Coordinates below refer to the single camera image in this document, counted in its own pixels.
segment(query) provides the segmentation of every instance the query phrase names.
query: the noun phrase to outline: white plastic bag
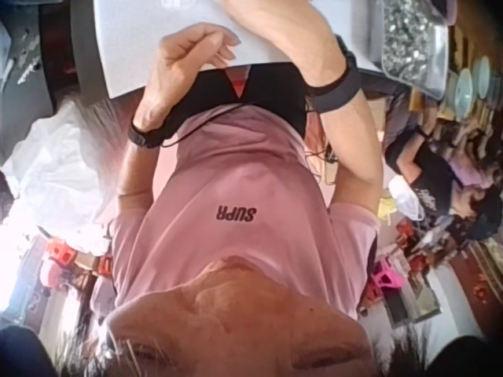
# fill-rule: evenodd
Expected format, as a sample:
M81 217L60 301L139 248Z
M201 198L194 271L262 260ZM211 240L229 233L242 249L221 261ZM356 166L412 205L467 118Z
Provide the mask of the white plastic bag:
M116 190L123 128L109 101L86 108L77 95L54 117L33 123L2 170L36 225L63 236L101 214Z
M414 191L403 179L403 176L397 175L391 179L388 188L401 214L404 214L413 221L424 220L424 208L421 206Z

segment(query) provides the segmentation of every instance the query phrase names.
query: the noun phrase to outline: white tabletop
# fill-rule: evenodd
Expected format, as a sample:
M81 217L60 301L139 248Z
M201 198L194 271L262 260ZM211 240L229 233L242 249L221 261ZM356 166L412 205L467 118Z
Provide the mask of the white tabletop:
M369 2L312 0L358 59L358 66L379 71L367 58ZM179 4L167 9L163 4ZM213 0L94 0L97 44L111 98L146 85L158 41L190 24L205 21L235 31L241 41L235 65L287 60L268 42L235 24Z

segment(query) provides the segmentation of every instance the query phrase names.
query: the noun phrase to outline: transparent container filled with small items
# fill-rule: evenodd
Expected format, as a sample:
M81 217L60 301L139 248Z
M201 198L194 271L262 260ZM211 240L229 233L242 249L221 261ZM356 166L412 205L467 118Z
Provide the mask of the transparent container filled with small items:
M446 91L449 31L429 0L375 0L369 54L384 74L440 100Z

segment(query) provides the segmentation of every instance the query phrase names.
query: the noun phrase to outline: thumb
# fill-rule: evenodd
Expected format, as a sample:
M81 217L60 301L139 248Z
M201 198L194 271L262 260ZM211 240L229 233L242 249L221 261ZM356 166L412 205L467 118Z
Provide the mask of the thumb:
M223 45L223 33L216 31L197 43L183 59L188 68L199 71Z

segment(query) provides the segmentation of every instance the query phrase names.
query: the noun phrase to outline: eye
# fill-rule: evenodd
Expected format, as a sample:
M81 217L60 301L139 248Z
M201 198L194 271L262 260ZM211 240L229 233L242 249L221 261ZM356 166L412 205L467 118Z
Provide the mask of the eye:
M354 354L347 350L314 351L302 355L302 357L293 362L292 366L294 369L299 370L326 368L346 363L354 358Z

